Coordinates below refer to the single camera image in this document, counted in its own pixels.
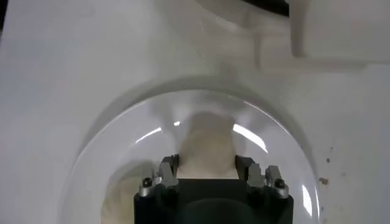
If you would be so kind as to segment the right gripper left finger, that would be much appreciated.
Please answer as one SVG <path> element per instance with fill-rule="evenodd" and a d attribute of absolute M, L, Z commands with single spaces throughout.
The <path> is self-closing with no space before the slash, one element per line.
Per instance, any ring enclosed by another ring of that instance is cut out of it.
<path fill-rule="evenodd" d="M 138 195 L 150 197 L 157 186 L 162 188 L 165 194 L 176 194 L 179 185 L 177 169 L 179 167 L 179 155 L 166 156 L 158 166 L 158 170 L 149 169 L 141 178 Z"/>

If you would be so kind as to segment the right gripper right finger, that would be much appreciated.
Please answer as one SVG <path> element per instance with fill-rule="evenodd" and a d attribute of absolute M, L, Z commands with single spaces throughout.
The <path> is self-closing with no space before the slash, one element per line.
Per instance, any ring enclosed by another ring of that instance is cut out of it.
<path fill-rule="evenodd" d="M 270 165 L 262 173 L 261 167 L 252 158 L 235 156 L 235 167 L 240 180 L 248 186 L 249 194 L 256 197 L 270 195 L 274 198 L 288 198 L 289 187 L 285 183 L 278 166 Z"/>

